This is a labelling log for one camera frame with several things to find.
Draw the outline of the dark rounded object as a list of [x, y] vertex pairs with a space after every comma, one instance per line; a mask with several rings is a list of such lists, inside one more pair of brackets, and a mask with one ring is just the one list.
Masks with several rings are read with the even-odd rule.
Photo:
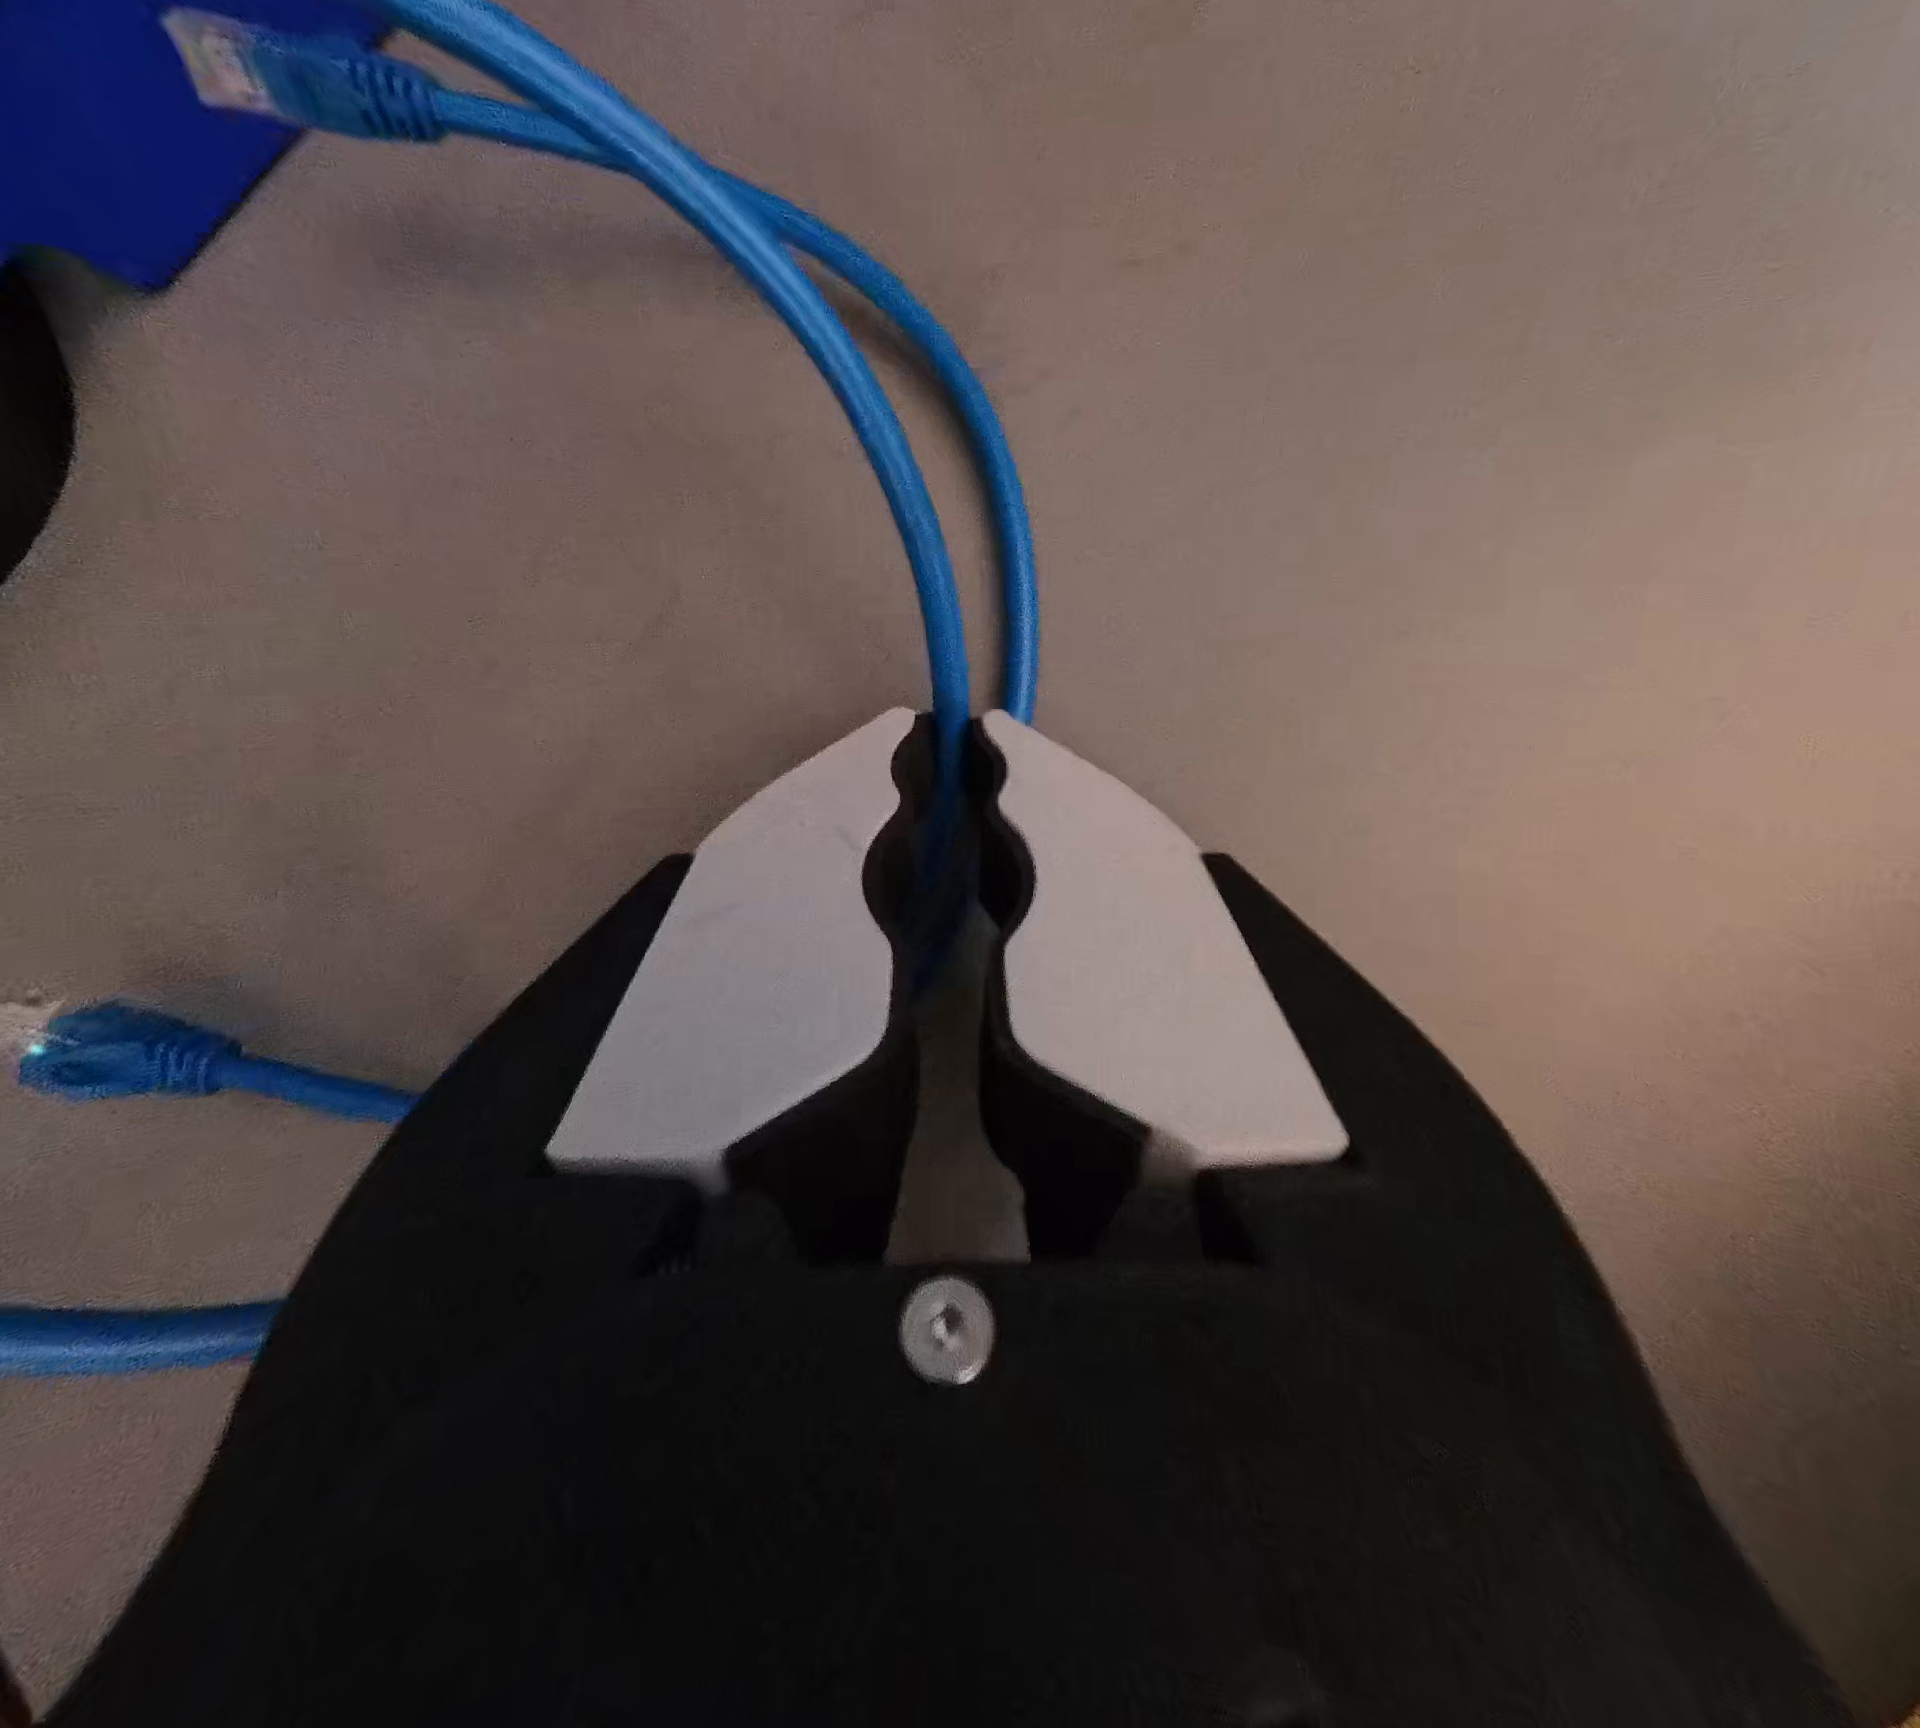
[[28, 270], [2, 268], [2, 581], [28, 558], [74, 464], [76, 397]]

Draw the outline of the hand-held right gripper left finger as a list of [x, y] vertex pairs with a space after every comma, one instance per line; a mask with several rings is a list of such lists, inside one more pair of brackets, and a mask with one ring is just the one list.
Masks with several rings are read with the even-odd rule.
[[936, 731], [891, 709], [691, 855], [547, 1141], [570, 1177], [768, 1203], [807, 1263], [878, 1263], [918, 1125], [918, 849]]

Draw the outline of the blue plastic bin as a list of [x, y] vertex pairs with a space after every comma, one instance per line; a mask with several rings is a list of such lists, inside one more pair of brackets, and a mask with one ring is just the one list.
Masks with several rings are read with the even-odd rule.
[[4, 260], [52, 250], [140, 290], [172, 285], [293, 145], [203, 109], [172, 9], [372, 44], [341, 0], [2, 0]]

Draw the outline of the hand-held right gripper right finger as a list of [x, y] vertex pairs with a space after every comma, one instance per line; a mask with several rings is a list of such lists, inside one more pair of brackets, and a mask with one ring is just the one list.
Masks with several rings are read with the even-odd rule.
[[1207, 853], [1005, 713], [975, 726], [992, 925], [978, 1111], [1038, 1263], [1092, 1259], [1140, 1192], [1352, 1151]]

